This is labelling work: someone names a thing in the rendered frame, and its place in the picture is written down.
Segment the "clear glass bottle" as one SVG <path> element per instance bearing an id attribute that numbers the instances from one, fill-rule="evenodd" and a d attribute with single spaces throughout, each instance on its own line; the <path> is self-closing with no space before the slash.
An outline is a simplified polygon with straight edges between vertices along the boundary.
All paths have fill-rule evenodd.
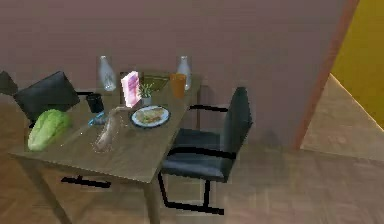
<path id="1" fill-rule="evenodd" d="M 189 90 L 191 87 L 191 69 L 190 69 L 190 66 L 188 63 L 188 57 L 187 56 L 181 56 L 180 57 L 177 72 L 179 74 L 183 74 L 186 76 L 185 89 Z"/>
<path id="2" fill-rule="evenodd" d="M 99 58 L 98 73 L 104 90 L 114 91 L 116 89 L 116 77 L 105 55 Z"/>

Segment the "orange door frame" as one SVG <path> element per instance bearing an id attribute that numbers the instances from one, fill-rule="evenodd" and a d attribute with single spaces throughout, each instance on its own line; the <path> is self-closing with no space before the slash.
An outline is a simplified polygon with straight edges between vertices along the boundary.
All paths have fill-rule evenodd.
<path id="1" fill-rule="evenodd" d="M 349 26 L 353 20 L 355 11 L 360 0 L 345 0 L 342 7 L 341 16 L 336 23 L 335 31 L 333 32 L 325 58 L 320 66 L 319 72 L 315 79 L 314 85 L 311 88 L 310 97 L 306 103 L 305 112 L 297 128 L 295 139 L 290 146 L 292 150 L 299 150 L 303 142 L 305 134 L 308 130 L 311 119 L 316 110 L 316 106 L 320 100 L 325 84 L 331 73 L 333 65 L 336 61 L 339 50 L 342 47 Z"/>

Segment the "green lettuce head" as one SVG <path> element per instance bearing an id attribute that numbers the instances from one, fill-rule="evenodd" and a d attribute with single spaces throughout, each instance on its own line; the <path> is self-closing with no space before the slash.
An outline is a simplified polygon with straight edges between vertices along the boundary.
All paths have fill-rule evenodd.
<path id="1" fill-rule="evenodd" d="M 66 112 L 50 109 L 37 119 L 29 134 L 27 146 L 30 151 L 42 151 L 71 125 Z"/>

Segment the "orange cup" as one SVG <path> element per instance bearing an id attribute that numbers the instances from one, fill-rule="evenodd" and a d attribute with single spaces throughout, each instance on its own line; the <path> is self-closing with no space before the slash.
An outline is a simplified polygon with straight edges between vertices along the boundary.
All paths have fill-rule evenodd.
<path id="1" fill-rule="evenodd" d="M 184 74 L 171 74 L 170 85 L 175 97 L 183 98 L 185 92 L 186 76 Z"/>

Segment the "pink book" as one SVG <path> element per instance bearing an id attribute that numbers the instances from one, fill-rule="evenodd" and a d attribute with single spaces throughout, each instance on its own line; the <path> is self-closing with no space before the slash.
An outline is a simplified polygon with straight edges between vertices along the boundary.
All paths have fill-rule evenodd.
<path id="1" fill-rule="evenodd" d="M 132 108 L 141 99 L 140 79 L 137 71 L 131 71 L 121 78 L 121 85 L 124 94 L 125 106 Z"/>

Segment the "small green potted plant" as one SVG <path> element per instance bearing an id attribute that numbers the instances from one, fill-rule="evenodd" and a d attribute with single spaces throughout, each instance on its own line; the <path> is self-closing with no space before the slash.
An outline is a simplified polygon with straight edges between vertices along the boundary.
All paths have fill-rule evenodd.
<path id="1" fill-rule="evenodd" d="M 143 83 L 140 85 L 140 96 L 143 105 L 151 104 L 152 92 L 152 84 Z"/>

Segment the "black mug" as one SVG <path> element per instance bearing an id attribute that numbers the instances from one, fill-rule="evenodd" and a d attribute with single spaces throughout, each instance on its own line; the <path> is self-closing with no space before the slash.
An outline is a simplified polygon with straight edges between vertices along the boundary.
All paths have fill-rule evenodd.
<path id="1" fill-rule="evenodd" d="M 92 93 L 87 95 L 86 101 L 92 113 L 100 113 L 104 110 L 102 97 L 99 93 Z"/>

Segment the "brown wooden dining table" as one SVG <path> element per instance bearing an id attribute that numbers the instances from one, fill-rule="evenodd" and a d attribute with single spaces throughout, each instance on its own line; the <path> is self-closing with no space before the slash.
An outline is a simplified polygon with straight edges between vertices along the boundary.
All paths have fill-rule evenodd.
<path id="1" fill-rule="evenodd" d="M 101 176 L 112 183 L 137 186 L 144 190 L 150 224 L 160 224 L 159 193 L 154 189 L 157 174 L 184 115 L 199 98 L 201 82 L 201 77 L 194 74 L 191 88 L 182 99 L 173 96 L 169 85 L 153 94 L 152 103 L 170 112 L 169 120 L 160 127 L 138 128 L 131 123 L 129 111 L 119 113 L 117 117 L 122 120 L 122 124 L 108 152 L 97 153 L 94 150 L 98 129 L 87 125 L 91 113 L 87 103 L 82 101 L 68 111 L 72 120 L 71 129 L 47 149 L 31 152 L 21 145 L 12 149 L 10 154 L 47 200 L 61 224 L 72 222 L 44 180 L 41 174 L 43 167 L 75 175 Z"/>

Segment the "blue rimmed plate with food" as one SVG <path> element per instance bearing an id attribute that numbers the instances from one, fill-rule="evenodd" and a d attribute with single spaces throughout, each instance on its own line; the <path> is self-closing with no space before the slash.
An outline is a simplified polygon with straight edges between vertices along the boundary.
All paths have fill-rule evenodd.
<path id="1" fill-rule="evenodd" d="M 146 106 L 136 110 L 130 117 L 132 123 L 142 128 L 154 128 L 165 124 L 170 112 L 162 106 Z"/>

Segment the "blue pen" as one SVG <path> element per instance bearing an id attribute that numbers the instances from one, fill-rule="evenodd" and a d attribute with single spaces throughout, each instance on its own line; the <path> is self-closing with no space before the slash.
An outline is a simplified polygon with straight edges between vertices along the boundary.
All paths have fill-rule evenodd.
<path id="1" fill-rule="evenodd" d="M 100 112 L 94 118 L 88 121 L 88 125 L 103 125 L 106 122 L 106 118 L 104 117 L 105 113 Z"/>

